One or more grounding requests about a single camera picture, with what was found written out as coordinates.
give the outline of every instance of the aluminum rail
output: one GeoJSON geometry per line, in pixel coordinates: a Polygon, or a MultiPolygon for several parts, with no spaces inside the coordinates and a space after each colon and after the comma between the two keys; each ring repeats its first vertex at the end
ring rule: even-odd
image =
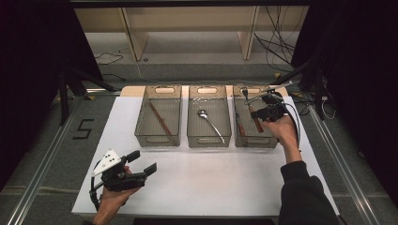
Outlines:
{"type": "Polygon", "coordinates": [[[337,167],[337,170],[339,171],[340,175],[343,178],[345,186],[347,187],[347,189],[351,195],[351,198],[354,201],[354,204],[357,206],[364,223],[367,225],[380,224],[380,221],[378,220],[377,216],[375,215],[375,211],[373,210],[373,207],[371,206],[368,198],[365,196],[365,194],[364,194],[362,188],[360,187],[360,184],[358,183],[357,179],[355,178],[354,174],[351,172],[339,147],[337,146],[336,142],[334,141],[333,137],[331,136],[331,133],[329,132],[327,125],[325,124],[324,121],[321,121],[319,119],[319,117],[316,115],[314,107],[310,106],[309,109],[311,112],[311,117],[313,118],[313,120],[316,124],[316,127],[318,128],[319,133],[321,134],[322,139],[324,140],[324,142],[330,152],[331,158],[333,159],[334,164],[337,167]]]}
{"type": "Polygon", "coordinates": [[[36,170],[35,175],[32,177],[26,191],[20,198],[17,206],[11,213],[10,218],[8,219],[7,225],[16,225],[22,224],[24,218],[26,217],[30,206],[35,200],[36,195],[38,193],[38,189],[40,188],[47,172],[49,171],[51,165],[53,164],[54,158],[58,153],[58,150],[64,141],[67,131],[69,130],[71,121],[73,119],[74,114],[76,113],[79,106],[82,104],[84,97],[76,97],[72,105],[70,107],[70,115],[67,121],[64,123],[63,126],[59,127],[58,131],[53,138],[50,147],[48,148],[46,154],[44,155],[43,160],[40,162],[38,169],[36,170]]]}

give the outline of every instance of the metal mesh bin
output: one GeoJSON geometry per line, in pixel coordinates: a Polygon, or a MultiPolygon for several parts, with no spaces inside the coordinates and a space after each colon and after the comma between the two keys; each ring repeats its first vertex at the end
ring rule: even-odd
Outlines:
{"type": "Polygon", "coordinates": [[[226,88],[190,86],[188,142],[191,148],[228,147],[231,140],[226,88]],[[206,111],[207,119],[199,111],[206,111]]]}
{"type": "Polygon", "coordinates": [[[179,146],[181,86],[147,86],[134,135],[142,147],[179,146]]]}
{"type": "MultiPolygon", "coordinates": [[[[248,89],[248,99],[261,95],[261,90],[267,86],[245,86],[248,89]]],[[[255,125],[249,105],[241,91],[242,86],[234,86],[234,131],[236,147],[275,148],[278,143],[269,129],[263,127],[259,132],[255,125]]],[[[251,103],[254,110],[263,109],[267,104],[260,98],[251,103]]]]}

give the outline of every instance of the cable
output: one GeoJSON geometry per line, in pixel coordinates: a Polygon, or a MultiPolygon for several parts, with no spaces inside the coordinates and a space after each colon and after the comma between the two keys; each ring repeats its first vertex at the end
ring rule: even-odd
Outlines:
{"type": "Polygon", "coordinates": [[[114,76],[114,77],[117,77],[118,79],[122,80],[123,82],[126,81],[126,79],[124,79],[122,77],[119,77],[119,76],[117,76],[117,75],[115,75],[113,73],[104,73],[104,74],[102,74],[102,76],[114,76]]]}
{"type": "MultiPolygon", "coordinates": [[[[265,41],[265,42],[271,43],[273,45],[276,45],[276,46],[279,46],[279,47],[283,47],[283,45],[281,45],[279,43],[275,43],[275,42],[272,42],[272,41],[269,41],[269,40],[262,39],[259,36],[257,36],[257,34],[255,34],[255,33],[254,33],[254,35],[259,41],[265,41]]],[[[291,46],[291,45],[288,45],[288,47],[284,47],[284,48],[289,49],[291,51],[294,51],[294,46],[291,46]]]]}
{"type": "MultiPolygon", "coordinates": [[[[278,12],[278,21],[277,21],[277,23],[276,23],[276,26],[278,27],[278,35],[279,35],[279,38],[280,38],[280,42],[281,42],[281,44],[283,43],[283,44],[285,45],[286,42],[284,42],[283,37],[282,37],[282,26],[283,26],[284,17],[286,16],[286,11],[289,9],[289,7],[287,7],[287,8],[286,8],[286,11],[284,12],[284,15],[283,15],[283,19],[282,19],[281,24],[279,24],[279,18],[281,17],[281,10],[282,10],[282,7],[281,7],[281,6],[278,6],[277,8],[278,8],[279,10],[277,10],[277,12],[278,12]]],[[[283,48],[281,48],[281,50],[282,50],[282,53],[283,53],[284,57],[287,59],[286,55],[284,54],[283,48]]],[[[292,56],[293,56],[292,53],[291,53],[288,49],[287,49],[287,51],[289,52],[290,57],[292,57],[292,56]]]]}
{"type": "Polygon", "coordinates": [[[301,23],[302,16],[304,15],[304,9],[305,7],[302,7],[301,15],[299,16],[298,23],[296,24],[295,28],[293,29],[292,33],[287,37],[284,41],[287,41],[292,37],[292,35],[295,33],[296,29],[299,27],[299,24],[301,23]]]}
{"type": "Polygon", "coordinates": [[[307,105],[304,107],[304,109],[302,109],[302,110],[298,113],[298,115],[308,115],[308,114],[310,113],[310,109],[308,109],[310,106],[311,106],[310,104],[307,104],[307,105]]]}
{"type": "Polygon", "coordinates": [[[334,119],[334,117],[336,116],[336,111],[334,111],[332,117],[329,117],[328,114],[325,112],[324,104],[325,104],[325,100],[322,101],[322,111],[323,111],[324,115],[325,115],[328,119],[334,119]]]}
{"type": "MultiPolygon", "coordinates": [[[[100,161],[97,162],[97,164],[94,166],[94,170],[97,168],[97,166],[100,164],[100,161]]],[[[100,208],[100,201],[99,199],[97,199],[97,190],[103,185],[102,182],[100,182],[99,184],[97,184],[95,186],[95,176],[91,177],[91,189],[89,191],[90,193],[90,199],[91,202],[94,204],[94,206],[96,207],[97,211],[99,211],[100,208]]]]}
{"type": "Polygon", "coordinates": [[[338,210],[339,210],[339,215],[337,216],[337,218],[339,218],[343,222],[344,225],[348,225],[347,222],[345,221],[345,219],[342,216],[342,207],[340,207],[340,205],[338,207],[338,210]]]}
{"type": "MultiPolygon", "coordinates": [[[[279,30],[279,27],[278,27],[279,25],[275,24],[275,22],[273,21],[273,19],[271,17],[271,14],[269,13],[268,7],[266,7],[266,10],[267,10],[269,18],[271,19],[272,26],[274,27],[274,30],[272,31],[271,40],[273,39],[273,37],[276,37],[281,42],[281,45],[282,45],[284,43],[284,40],[283,40],[283,38],[281,36],[280,30],[279,30]]],[[[279,17],[280,17],[280,7],[277,7],[277,23],[279,23],[279,17]]],[[[282,53],[284,55],[285,60],[287,61],[287,57],[284,54],[283,48],[281,48],[281,50],[282,50],[282,53]]]]}
{"type": "Polygon", "coordinates": [[[117,59],[115,59],[114,61],[111,61],[110,63],[107,63],[107,64],[98,63],[99,65],[110,65],[110,64],[112,64],[112,63],[114,63],[114,62],[116,62],[116,61],[119,61],[120,59],[123,58],[123,55],[121,55],[121,54],[112,54],[112,53],[107,53],[107,52],[102,53],[102,54],[100,54],[99,56],[94,57],[94,58],[100,59],[104,54],[109,54],[109,55],[111,55],[111,56],[118,56],[119,58],[117,58],[117,59]]]}
{"type": "MultiPolygon", "coordinates": [[[[271,52],[273,55],[276,55],[277,57],[279,57],[280,59],[282,59],[286,64],[290,65],[290,63],[289,63],[288,61],[285,61],[285,59],[283,59],[283,58],[282,58],[281,56],[279,56],[276,52],[274,52],[274,51],[271,50],[269,47],[267,47],[267,46],[262,42],[262,40],[261,40],[261,38],[260,38],[259,36],[257,36],[256,34],[254,34],[254,35],[255,35],[255,37],[257,38],[257,40],[260,42],[261,46],[263,46],[263,48],[264,48],[265,50],[267,50],[267,51],[266,51],[266,61],[267,61],[268,66],[271,67],[271,68],[273,68],[273,69],[280,70],[280,71],[283,71],[283,72],[291,72],[291,70],[285,70],[285,69],[281,69],[281,68],[277,67],[276,65],[273,64],[273,62],[270,63],[270,62],[268,61],[268,52],[271,52]]],[[[279,45],[279,44],[276,44],[276,43],[274,43],[274,42],[272,42],[272,41],[267,41],[267,42],[268,42],[268,46],[269,46],[269,44],[271,44],[271,43],[272,43],[272,44],[275,44],[275,45],[279,45]]]]}

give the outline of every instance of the metal frame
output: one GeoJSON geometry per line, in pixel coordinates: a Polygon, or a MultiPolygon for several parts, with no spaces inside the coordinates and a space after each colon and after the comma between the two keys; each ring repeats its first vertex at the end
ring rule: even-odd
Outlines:
{"type": "Polygon", "coordinates": [[[61,147],[62,142],[69,130],[70,124],[73,120],[74,114],[76,113],[77,109],[83,102],[83,97],[76,97],[73,100],[71,106],[71,112],[68,119],[65,121],[65,124],[59,127],[58,131],[53,138],[50,147],[48,148],[46,154],[44,155],[43,160],[40,162],[38,169],[36,170],[35,175],[32,177],[28,187],[26,188],[25,193],[20,198],[19,202],[15,206],[14,210],[10,218],[8,219],[7,225],[16,225],[22,224],[24,218],[26,217],[30,206],[35,200],[35,197],[38,193],[38,189],[40,188],[41,183],[44,181],[44,178],[47,172],[50,170],[51,165],[58,153],[59,148],[61,147]]]}
{"type": "Polygon", "coordinates": [[[169,7],[245,7],[310,6],[336,4],[332,0],[36,0],[35,5],[73,8],[169,8],[169,7]]]}
{"type": "Polygon", "coordinates": [[[310,106],[311,117],[313,118],[316,127],[320,135],[322,136],[325,145],[328,148],[328,151],[333,159],[334,164],[337,167],[340,175],[343,178],[345,187],[348,189],[355,205],[362,216],[362,219],[367,225],[377,225],[381,224],[375,215],[375,211],[371,206],[368,198],[365,196],[360,184],[358,183],[355,175],[351,172],[348,163],[345,161],[342,153],[340,152],[339,146],[334,141],[333,136],[331,135],[325,121],[321,121],[319,117],[316,116],[316,112],[314,107],[310,106]]]}

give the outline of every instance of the gray floor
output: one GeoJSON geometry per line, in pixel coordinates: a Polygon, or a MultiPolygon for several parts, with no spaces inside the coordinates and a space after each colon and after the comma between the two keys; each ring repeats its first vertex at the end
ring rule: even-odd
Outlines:
{"type": "MultiPolygon", "coordinates": [[[[87,37],[95,55],[114,53],[124,56],[122,60],[111,65],[99,66],[103,74],[112,73],[125,79],[122,81],[115,76],[105,75],[105,81],[115,87],[153,84],[155,83],[153,81],[181,84],[270,83],[275,80],[274,73],[280,72],[267,65],[266,53],[256,41],[253,44],[251,59],[249,61],[242,60],[234,33],[154,33],[150,35],[143,60],[138,64],[134,64],[131,60],[124,35],[87,34],[87,37]]],[[[98,62],[106,64],[107,60],[112,61],[113,58],[101,58],[98,62]]],[[[268,61],[272,62],[271,55],[268,57],[268,61]]],[[[290,69],[288,65],[281,64],[276,59],[274,59],[274,63],[279,68],[290,69]]],[[[89,82],[85,85],[87,88],[97,88],[96,85],[89,82]]],[[[296,86],[290,86],[288,90],[298,91],[296,86]]],[[[96,151],[115,98],[115,95],[95,95],[94,99],[84,100],[77,108],[65,139],[50,170],[45,175],[23,224],[54,224],[55,222],[57,224],[80,224],[83,221],[82,217],[70,212],[71,207],[96,151]],[[85,132],[77,130],[83,119],[93,119],[92,122],[84,124],[92,131],[88,139],[75,140],[73,137],[85,135],[85,132]]],[[[305,107],[303,103],[297,103],[296,106],[299,111],[305,107]]],[[[326,110],[333,111],[329,105],[326,106],[326,110]]],[[[366,224],[345,186],[313,118],[309,114],[302,115],[300,118],[333,199],[340,208],[341,215],[347,224],[366,224]]],[[[59,121],[60,103],[55,99],[54,105],[48,111],[46,123],[42,126],[31,150],[25,154],[19,167],[0,194],[0,224],[7,223],[14,207],[26,187],[29,186],[56,131],[60,128],[59,121]]],[[[358,148],[347,132],[342,118],[337,113],[334,119],[326,119],[325,123],[351,172],[371,203],[380,224],[397,224],[397,208],[378,183],[366,160],[358,156],[358,148]]],[[[132,217],[117,217],[113,224],[131,224],[132,221],[132,217]]]]}

